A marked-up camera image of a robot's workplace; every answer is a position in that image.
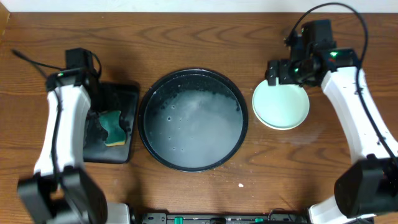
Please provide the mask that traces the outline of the green yellow sponge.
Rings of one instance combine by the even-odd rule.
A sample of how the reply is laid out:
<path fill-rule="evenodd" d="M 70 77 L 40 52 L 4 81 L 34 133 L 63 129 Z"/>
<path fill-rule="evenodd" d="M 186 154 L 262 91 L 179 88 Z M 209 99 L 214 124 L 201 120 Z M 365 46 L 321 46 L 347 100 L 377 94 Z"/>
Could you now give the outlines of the green yellow sponge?
<path fill-rule="evenodd" d="M 120 126 L 121 111 L 106 111 L 99 115 L 99 123 L 108 133 L 104 143 L 108 147 L 122 146 L 126 143 L 126 133 Z"/>

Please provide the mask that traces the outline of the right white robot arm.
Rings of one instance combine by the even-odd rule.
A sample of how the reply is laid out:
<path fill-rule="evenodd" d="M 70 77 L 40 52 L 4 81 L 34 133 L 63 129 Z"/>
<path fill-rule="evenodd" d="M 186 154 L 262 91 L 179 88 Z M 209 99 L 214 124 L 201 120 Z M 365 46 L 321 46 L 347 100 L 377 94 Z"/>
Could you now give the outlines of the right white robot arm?
<path fill-rule="evenodd" d="M 352 166 L 335 182 L 334 195 L 312 205 L 312 223 L 350 223 L 397 211 L 397 141 L 390 134 L 366 85 L 352 49 L 295 51 L 271 60 L 267 85 L 319 86 L 345 133 Z"/>

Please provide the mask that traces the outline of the yellow plate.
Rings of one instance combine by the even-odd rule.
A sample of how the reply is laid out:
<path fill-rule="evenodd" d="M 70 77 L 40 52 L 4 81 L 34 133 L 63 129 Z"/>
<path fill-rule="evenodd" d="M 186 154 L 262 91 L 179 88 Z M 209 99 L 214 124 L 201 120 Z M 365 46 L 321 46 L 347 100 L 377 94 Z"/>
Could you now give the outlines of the yellow plate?
<path fill-rule="evenodd" d="M 283 95 L 281 98 L 267 98 L 265 94 L 253 94 L 252 108 L 256 118 L 265 126 L 276 130 L 294 129 L 308 116 L 310 102 L 308 95 Z"/>

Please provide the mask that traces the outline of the mint plate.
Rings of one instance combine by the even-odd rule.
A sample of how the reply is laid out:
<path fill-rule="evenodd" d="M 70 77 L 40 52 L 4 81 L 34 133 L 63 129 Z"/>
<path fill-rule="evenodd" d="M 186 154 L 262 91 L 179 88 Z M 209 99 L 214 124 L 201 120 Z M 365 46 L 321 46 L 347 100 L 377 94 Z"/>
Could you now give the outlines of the mint plate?
<path fill-rule="evenodd" d="M 270 86 L 262 81 L 254 90 L 252 109 L 257 119 L 276 130 L 288 130 L 305 121 L 310 110 L 306 91 L 297 85 Z"/>

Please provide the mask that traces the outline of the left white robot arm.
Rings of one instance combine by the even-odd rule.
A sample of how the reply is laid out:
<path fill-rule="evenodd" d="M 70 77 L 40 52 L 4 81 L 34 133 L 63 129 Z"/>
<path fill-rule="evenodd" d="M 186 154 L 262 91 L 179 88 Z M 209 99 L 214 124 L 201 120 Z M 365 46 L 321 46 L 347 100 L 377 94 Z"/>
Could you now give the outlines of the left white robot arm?
<path fill-rule="evenodd" d="M 83 142 L 98 78 L 75 68 L 46 80 L 49 117 L 45 141 L 31 178 L 21 179 L 17 194 L 34 223 L 130 223 L 125 203 L 107 202 L 85 171 Z"/>

